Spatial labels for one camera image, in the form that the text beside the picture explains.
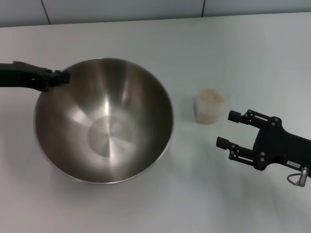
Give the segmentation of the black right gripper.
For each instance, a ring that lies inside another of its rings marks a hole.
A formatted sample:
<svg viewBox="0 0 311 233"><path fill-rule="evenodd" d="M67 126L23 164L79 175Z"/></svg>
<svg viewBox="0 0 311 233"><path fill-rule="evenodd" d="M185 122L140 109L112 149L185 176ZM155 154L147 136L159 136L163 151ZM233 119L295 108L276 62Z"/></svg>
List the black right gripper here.
<svg viewBox="0 0 311 233"><path fill-rule="evenodd" d="M228 120L260 129L252 150L218 136L216 147L229 150L229 160L260 171L270 164L280 164L297 171L311 168L311 141L286 132L280 118L248 109L244 114L231 110Z"/></svg>

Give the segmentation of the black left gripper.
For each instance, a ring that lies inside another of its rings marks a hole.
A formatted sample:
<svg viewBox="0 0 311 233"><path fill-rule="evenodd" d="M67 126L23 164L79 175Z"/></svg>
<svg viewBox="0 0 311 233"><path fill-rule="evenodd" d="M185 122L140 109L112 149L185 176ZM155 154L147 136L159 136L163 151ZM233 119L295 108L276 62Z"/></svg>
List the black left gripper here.
<svg viewBox="0 0 311 233"><path fill-rule="evenodd" d="M50 88L69 83L70 74L67 71L50 70L36 67L39 76L29 65L14 62L0 64L1 87L25 87L46 92Z"/></svg>

